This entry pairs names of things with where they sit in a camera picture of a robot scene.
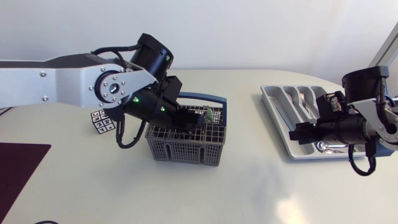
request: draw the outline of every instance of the white table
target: white table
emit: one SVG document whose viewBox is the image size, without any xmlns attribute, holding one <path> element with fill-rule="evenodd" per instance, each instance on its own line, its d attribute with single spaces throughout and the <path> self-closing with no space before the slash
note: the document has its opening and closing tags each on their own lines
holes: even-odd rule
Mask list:
<svg viewBox="0 0 398 224">
<path fill-rule="evenodd" d="M 93 108 L 21 106 L 0 117 L 0 142 L 51 144 L 3 223 L 396 223 L 398 158 L 356 174 L 348 159 L 293 161 L 261 101 L 261 85 L 341 87 L 275 70 L 171 70 L 182 91 L 228 99 L 220 165 L 160 162 L 142 137 L 120 149 Z M 190 101 L 195 105 L 204 101 Z M 139 121 L 128 117 L 126 142 Z M 357 164 L 368 168 L 365 159 Z"/>
</svg>

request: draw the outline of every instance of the dark mat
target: dark mat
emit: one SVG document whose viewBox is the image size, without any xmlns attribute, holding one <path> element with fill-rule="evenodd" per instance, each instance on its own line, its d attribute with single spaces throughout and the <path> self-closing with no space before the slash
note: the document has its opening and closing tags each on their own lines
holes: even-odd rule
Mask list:
<svg viewBox="0 0 398 224">
<path fill-rule="evenodd" d="M 0 223 L 50 147 L 0 143 Z"/>
</svg>

